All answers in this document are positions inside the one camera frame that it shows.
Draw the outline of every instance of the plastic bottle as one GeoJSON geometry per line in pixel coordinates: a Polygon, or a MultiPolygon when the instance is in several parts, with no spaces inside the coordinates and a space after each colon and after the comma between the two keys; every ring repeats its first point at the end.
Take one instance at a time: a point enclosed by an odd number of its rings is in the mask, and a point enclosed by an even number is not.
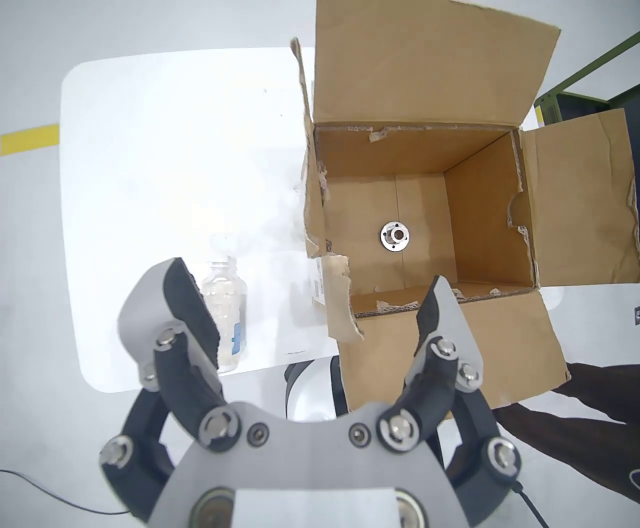
{"type": "Polygon", "coordinates": [[[230,372],[246,344],[246,283],[236,274],[235,258],[217,255],[201,289],[220,333],[218,372],[230,372]]]}

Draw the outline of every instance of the washer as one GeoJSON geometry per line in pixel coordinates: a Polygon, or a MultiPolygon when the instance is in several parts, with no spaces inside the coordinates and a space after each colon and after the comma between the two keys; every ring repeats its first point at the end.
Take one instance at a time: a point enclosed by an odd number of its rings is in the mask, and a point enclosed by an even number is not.
{"type": "Polygon", "coordinates": [[[409,243],[409,230],[401,222],[388,222],[380,230],[380,241],[389,251],[402,251],[409,243]]]}

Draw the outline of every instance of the black cable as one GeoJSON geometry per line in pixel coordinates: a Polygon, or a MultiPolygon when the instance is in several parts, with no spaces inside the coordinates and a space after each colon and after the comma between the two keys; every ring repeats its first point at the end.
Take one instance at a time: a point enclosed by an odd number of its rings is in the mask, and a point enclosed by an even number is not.
{"type": "Polygon", "coordinates": [[[83,511],[88,511],[89,513],[96,513],[98,515],[124,515],[125,513],[130,513],[129,510],[126,510],[126,511],[99,511],[97,509],[85,508],[84,506],[80,506],[79,504],[74,504],[73,502],[71,502],[71,501],[69,501],[67,499],[63,499],[59,495],[56,495],[55,493],[50,492],[49,490],[46,490],[42,486],[39,486],[38,484],[33,482],[27,475],[24,475],[24,474],[20,473],[19,471],[12,471],[10,469],[0,469],[0,473],[8,473],[10,475],[15,475],[16,477],[20,477],[21,479],[26,480],[29,484],[31,484],[35,488],[38,488],[41,492],[46,493],[48,496],[53,497],[54,499],[59,500],[60,502],[63,502],[64,504],[66,504],[68,506],[72,506],[73,508],[81,509],[83,511]]]}
{"type": "Polygon", "coordinates": [[[519,496],[522,497],[522,500],[524,500],[524,502],[527,504],[527,506],[531,510],[531,513],[536,516],[536,519],[538,519],[538,522],[540,523],[542,528],[549,528],[549,525],[542,518],[542,516],[540,515],[540,512],[533,505],[533,502],[531,502],[531,499],[528,498],[527,495],[525,494],[525,492],[523,491],[524,488],[523,488],[522,484],[520,484],[518,481],[516,481],[511,489],[514,492],[516,492],[519,496]]]}

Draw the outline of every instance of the screw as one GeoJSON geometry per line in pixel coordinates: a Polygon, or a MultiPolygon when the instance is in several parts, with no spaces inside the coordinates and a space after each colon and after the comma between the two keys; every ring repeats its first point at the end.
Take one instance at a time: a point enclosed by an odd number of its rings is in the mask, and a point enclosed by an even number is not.
{"type": "Polygon", "coordinates": [[[405,417],[392,416],[389,420],[389,430],[391,436],[393,436],[398,442],[402,442],[405,438],[411,436],[411,424],[405,417]]]}
{"type": "Polygon", "coordinates": [[[227,420],[224,414],[213,416],[207,420],[207,423],[204,425],[204,431],[209,435],[211,440],[216,440],[217,438],[222,438],[227,435],[227,426],[229,425],[229,421],[227,420]]]}
{"type": "Polygon", "coordinates": [[[469,363],[462,363],[458,372],[469,387],[476,388],[480,385],[480,373],[469,363]]]}
{"type": "Polygon", "coordinates": [[[175,332],[173,331],[173,328],[163,330],[156,339],[156,344],[158,346],[168,346],[173,343],[175,343],[175,332]]]}
{"type": "Polygon", "coordinates": [[[500,444],[495,448],[495,459],[501,467],[508,468],[516,463],[516,454],[508,446],[500,444]]]}
{"type": "Polygon", "coordinates": [[[492,438],[487,446],[487,455],[491,465],[501,474],[513,477],[518,473],[516,448],[509,440],[500,436],[492,438]]]}
{"type": "Polygon", "coordinates": [[[102,448],[99,464],[117,466],[119,469],[126,466],[133,452],[133,442],[125,435],[118,435],[109,440],[102,448]]]}
{"type": "Polygon", "coordinates": [[[443,356],[451,356],[456,351],[456,346],[449,339],[440,339],[437,346],[443,356]]]}
{"type": "Polygon", "coordinates": [[[246,434],[246,441],[253,447],[260,447],[264,445],[269,439],[269,428],[267,424],[257,423],[253,424],[246,434]]]}
{"type": "Polygon", "coordinates": [[[367,447],[371,441],[371,433],[365,424],[353,424],[349,428],[349,440],[356,447],[367,447]]]}
{"type": "Polygon", "coordinates": [[[422,508],[411,495],[396,490],[396,501],[402,528],[426,528],[428,526],[422,508]]]}

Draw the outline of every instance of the yellow tape line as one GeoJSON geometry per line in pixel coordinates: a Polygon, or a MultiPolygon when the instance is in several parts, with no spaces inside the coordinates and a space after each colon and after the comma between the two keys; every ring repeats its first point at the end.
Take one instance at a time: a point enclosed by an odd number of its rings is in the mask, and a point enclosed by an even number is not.
{"type": "Polygon", "coordinates": [[[545,119],[542,117],[542,109],[539,106],[536,106],[536,119],[539,127],[545,126],[545,119]]]}
{"type": "Polygon", "coordinates": [[[45,125],[0,136],[0,156],[52,147],[60,143],[60,125],[45,125]]]}

